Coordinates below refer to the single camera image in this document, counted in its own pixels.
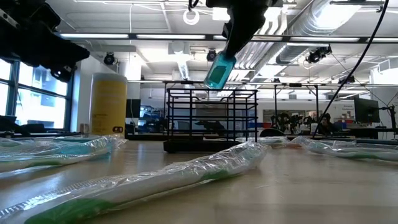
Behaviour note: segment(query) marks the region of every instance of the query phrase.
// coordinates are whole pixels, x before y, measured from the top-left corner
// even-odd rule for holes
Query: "window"
[[[8,86],[5,84],[0,84],[0,115],[6,115],[7,97]]]
[[[64,128],[66,105],[64,98],[23,89],[19,89],[18,94],[16,110],[18,125],[44,124],[44,128]]]
[[[10,79],[11,65],[0,59],[0,78],[4,80]]]
[[[67,95],[68,84],[57,80],[51,76],[50,71],[41,66],[32,68],[24,63],[21,63],[18,81],[20,84],[26,86],[51,91],[63,96]]]

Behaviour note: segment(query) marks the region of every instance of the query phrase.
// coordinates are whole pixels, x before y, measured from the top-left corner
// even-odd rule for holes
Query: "wooden table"
[[[0,175],[0,209],[88,179],[161,169],[203,154],[128,142],[95,161]],[[273,149],[260,168],[151,200],[87,223],[397,223],[398,166]]]

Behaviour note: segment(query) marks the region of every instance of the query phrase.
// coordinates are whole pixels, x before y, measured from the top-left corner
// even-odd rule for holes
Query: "plastic wrapper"
[[[0,223],[77,223],[173,189],[238,175],[256,167],[269,146],[246,142],[156,172],[73,184],[0,211]]]
[[[237,138],[238,142],[246,142],[246,138]],[[248,138],[247,142],[255,142],[254,137]],[[257,138],[257,142],[272,147],[284,147],[290,142],[285,136]]]
[[[379,144],[358,144],[355,141],[329,141],[312,140],[299,136],[292,140],[304,149],[329,156],[344,157],[348,159],[380,159],[385,161],[398,161],[398,146]]]
[[[118,135],[0,139],[0,172],[72,164],[111,152],[124,142]]]

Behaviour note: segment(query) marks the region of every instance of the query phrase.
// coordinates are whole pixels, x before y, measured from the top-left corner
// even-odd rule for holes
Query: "person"
[[[323,135],[331,135],[339,131],[338,128],[330,122],[330,114],[326,113],[319,126],[318,133]]]

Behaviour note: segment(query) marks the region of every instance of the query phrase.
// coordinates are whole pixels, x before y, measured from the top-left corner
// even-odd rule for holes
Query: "yellow container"
[[[126,122],[127,78],[95,73],[91,82],[90,133],[122,134]]]

